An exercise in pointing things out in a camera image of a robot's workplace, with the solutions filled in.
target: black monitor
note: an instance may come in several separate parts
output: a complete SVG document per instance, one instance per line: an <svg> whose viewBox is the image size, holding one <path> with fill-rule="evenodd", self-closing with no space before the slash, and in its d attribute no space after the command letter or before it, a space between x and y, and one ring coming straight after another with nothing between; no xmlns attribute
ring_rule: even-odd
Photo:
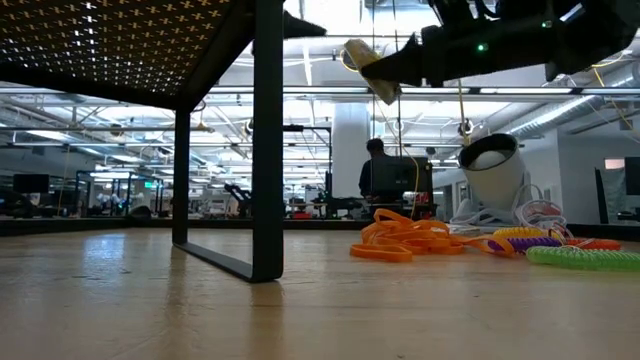
<svg viewBox="0 0 640 360"><path fill-rule="evenodd" d="M374 157L371 159L371 192L413 192L416 189L416 170L418 169L418 192L430 194L433 191L431 182L432 165L428 158Z"/></svg>
<svg viewBox="0 0 640 360"><path fill-rule="evenodd" d="M640 195L640 157L624 158L627 195Z"/></svg>
<svg viewBox="0 0 640 360"><path fill-rule="evenodd" d="M13 191L20 194L48 193L49 175L14 174Z"/></svg>

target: coiled green cord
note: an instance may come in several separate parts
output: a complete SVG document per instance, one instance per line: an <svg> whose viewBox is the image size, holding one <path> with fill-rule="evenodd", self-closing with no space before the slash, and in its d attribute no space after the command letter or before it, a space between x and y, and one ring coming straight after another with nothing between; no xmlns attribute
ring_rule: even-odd
<svg viewBox="0 0 640 360"><path fill-rule="evenodd" d="M568 269L640 271L640 254L626 251L534 246L527 250L527 259L534 264L553 265Z"/></svg>

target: perforated metal tabletop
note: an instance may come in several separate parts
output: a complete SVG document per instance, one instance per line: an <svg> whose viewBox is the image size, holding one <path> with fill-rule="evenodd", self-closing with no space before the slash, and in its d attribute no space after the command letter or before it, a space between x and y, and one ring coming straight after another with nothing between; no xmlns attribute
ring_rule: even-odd
<svg viewBox="0 0 640 360"><path fill-rule="evenodd" d="M249 44L255 0L0 0L0 80L176 109Z"/></svg>

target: white column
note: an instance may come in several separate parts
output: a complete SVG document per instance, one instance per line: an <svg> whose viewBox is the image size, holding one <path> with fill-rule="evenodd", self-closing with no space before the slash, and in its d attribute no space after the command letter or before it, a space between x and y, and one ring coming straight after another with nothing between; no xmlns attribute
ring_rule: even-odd
<svg viewBox="0 0 640 360"><path fill-rule="evenodd" d="M366 103L338 103L332 125L333 196L360 197L360 171L369 160L369 112Z"/></svg>

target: wooden table surface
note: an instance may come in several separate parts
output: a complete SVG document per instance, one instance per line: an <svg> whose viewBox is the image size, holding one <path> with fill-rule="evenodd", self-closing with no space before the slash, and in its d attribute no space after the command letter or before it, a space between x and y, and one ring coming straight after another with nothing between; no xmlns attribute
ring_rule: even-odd
<svg viewBox="0 0 640 360"><path fill-rule="evenodd" d="M243 259L250 239L191 231ZM0 358L638 359L639 274L479 253L386 264L349 257L357 241L287 232L284 277L250 286L168 229L3 238Z"/></svg>

